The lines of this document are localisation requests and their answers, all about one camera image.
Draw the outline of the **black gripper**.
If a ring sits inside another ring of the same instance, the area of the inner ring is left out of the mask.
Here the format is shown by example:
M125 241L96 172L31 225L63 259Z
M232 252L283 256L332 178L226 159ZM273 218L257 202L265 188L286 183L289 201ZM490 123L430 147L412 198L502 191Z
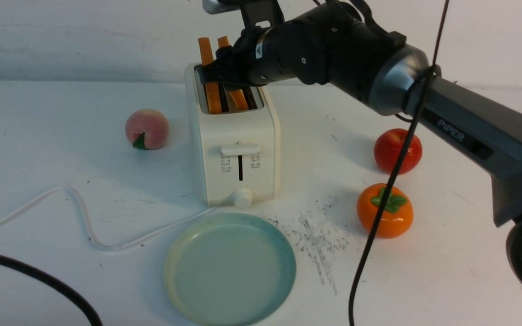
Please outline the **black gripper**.
M244 30L233 45L216 50L216 63L199 66L199 81L258 87L292 80L295 72L289 59L294 43L294 25Z

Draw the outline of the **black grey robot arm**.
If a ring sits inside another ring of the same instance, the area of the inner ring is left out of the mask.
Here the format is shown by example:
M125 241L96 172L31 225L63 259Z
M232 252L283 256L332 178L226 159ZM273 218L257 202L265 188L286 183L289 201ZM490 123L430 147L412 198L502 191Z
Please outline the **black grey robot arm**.
M204 0L209 14L240 11L234 46L199 69L232 89L296 78L333 86L382 116L409 115L482 167L492 180L493 222L514 222L506 255L522 283L522 114L441 77L439 66L382 29L363 0L326 0L285 21L276 0Z

